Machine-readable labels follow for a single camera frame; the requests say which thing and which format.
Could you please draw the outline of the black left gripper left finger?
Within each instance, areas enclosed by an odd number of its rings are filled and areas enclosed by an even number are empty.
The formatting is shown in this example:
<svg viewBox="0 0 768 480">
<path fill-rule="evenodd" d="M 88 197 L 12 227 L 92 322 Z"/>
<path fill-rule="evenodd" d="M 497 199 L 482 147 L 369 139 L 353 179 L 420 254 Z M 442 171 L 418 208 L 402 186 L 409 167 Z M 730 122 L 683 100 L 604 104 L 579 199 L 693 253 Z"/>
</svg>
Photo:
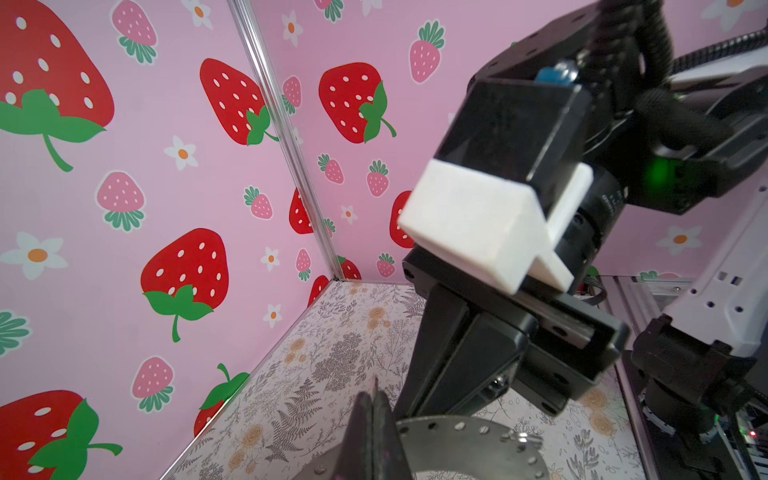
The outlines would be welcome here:
<svg viewBox="0 0 768 480">
<path fill-rule="evenodd" d="M 341 478 L 374 478 L 374 402 L 367 392 L 356 399 L 341 445 Z"/>
</svg>

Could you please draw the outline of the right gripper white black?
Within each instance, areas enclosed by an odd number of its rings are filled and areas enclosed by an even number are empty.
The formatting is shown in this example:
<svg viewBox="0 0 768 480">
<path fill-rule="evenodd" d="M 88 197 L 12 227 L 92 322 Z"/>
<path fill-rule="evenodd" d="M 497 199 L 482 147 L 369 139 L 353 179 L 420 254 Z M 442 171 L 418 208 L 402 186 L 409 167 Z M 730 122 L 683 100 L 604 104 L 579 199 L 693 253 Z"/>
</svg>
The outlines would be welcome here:
<svg viewBox="0 0 768 480">
<path fill-rule="evenodd" d="M 557 416 L 599 384 L 630 337 L 623 321 L 533 278 L 507 294 L 421 247 L 403 272 L 426 304 L 396 419 L 469 416 L 509 390 Z"/>
</svg>

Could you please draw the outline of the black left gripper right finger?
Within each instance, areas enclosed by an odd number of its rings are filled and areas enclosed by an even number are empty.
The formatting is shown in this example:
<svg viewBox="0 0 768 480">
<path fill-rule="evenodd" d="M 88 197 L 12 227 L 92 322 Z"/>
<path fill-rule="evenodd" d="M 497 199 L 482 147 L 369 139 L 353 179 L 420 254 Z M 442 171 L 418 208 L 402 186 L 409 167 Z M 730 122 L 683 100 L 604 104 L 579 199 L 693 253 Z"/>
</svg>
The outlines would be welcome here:
<svg viewBox="0 0 768 480">
<path fill-rule="evenodd" d="M 372 395 L 371 478 L 413 478 L 389 399 L 386 393 L 379 389 L 377 378 L 374 378 Z"/>
</svg>

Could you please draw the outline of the large perforated metal keyring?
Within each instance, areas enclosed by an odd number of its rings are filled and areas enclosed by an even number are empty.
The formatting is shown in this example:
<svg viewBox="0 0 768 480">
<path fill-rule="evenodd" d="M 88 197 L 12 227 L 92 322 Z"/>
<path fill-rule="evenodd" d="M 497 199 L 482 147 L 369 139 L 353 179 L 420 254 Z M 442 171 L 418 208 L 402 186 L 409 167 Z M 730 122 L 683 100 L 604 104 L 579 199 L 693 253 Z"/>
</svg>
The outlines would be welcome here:
<svg viewBox="0 0 768 480">
<path fill-rule="evenodd" d="M 474 417 L 428 416 L 396 422 L 412 479 L 453 473 L 471 479 L 548 479 L 541 439 Z M 310 461 L 298 479 L 342 479 L 341 445 Z"/>
</svg>

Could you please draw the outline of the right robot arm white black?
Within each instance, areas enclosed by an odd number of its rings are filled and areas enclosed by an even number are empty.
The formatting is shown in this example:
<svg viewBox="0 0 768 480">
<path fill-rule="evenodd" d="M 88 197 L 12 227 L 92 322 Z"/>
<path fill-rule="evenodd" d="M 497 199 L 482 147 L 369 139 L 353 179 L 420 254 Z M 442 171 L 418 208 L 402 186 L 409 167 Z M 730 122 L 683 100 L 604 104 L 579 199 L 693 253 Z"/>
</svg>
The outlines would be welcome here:
<svg viewBox="0 0 768 480">
<path fill-rule="evenodd" d="M 672 74 L 764 44 L 675 58 L 658 1 L 597 1 L 470 80 L 403 208 L 403 267 L 426 309 L 397 418 L 470 414 L 514 389 L 550 415 L 622 361 L 655 457 L 713 472 L 718 417 L 754 392 L 767 323 L 758 214 L 636 339 L 573 294 L 624 207 L 681 215 L 767 159 L 767 71 L 676 89 Z"/>
</svg>

